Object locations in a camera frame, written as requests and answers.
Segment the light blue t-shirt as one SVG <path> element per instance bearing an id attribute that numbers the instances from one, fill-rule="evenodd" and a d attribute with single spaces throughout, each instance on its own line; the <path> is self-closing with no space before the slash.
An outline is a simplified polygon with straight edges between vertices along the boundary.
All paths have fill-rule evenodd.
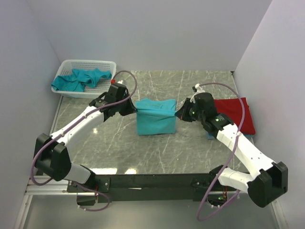
<path id="1" fill-rule="evenodd" d="M 148 98 L 136 102 L 137 134 L 159 135 L 176 132 L 176 100 L 154 101 Z"/>

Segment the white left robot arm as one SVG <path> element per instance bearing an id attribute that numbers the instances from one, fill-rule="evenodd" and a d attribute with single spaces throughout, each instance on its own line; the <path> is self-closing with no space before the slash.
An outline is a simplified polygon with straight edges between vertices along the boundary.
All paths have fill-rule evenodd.
<path id="1" fill-rule="evenodd" d="M 49 180 L 68 180 L 77 183 L 85 192 L 93 190 L 96 174 L 83 165 L 71 162 L 69 150 L 76 146 L 86 133 L 116 113 L 126 116 L 135 112 L 136 108 L 129 96 L 114 103 L 101 98 L 92 100 L 85 110 L 65 127 L 51 135 L 39 135 L 31 167 L 48 175 Z"/>

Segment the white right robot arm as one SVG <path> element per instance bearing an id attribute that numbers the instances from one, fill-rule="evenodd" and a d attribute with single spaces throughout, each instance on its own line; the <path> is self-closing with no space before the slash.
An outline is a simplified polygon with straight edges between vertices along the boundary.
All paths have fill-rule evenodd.
<path id="1" fill-rule="evenodd" d="M 209 178 L 208 189 L 220 190 L 232 187 L 249 195 L 263 208 L 288 191 L 288 168 L 283 162 L 275 162 L 264 155 L 238 129 L 225 114 L 218 113 L 214 101 L 187 98 L 175 113 L 182 121 L 198 121 L 204 130 L 231 150 L 248 170 L 247 173 L 232 170 L 226 165 Z"/>

